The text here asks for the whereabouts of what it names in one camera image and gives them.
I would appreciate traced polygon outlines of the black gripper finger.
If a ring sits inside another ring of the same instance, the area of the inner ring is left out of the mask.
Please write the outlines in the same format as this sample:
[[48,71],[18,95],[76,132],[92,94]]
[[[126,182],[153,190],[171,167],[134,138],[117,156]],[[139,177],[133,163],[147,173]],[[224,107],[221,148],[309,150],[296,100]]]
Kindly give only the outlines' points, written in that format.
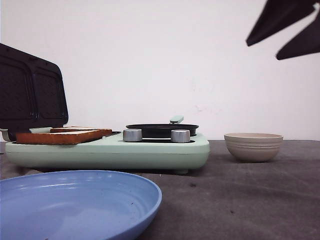
[[287,42],[276,54],[277,60],[284,60],[320,52],[320,13],[300,33]]
[[249,33],[246,44],[252,46],[315,11],[315,0],[268,0]]

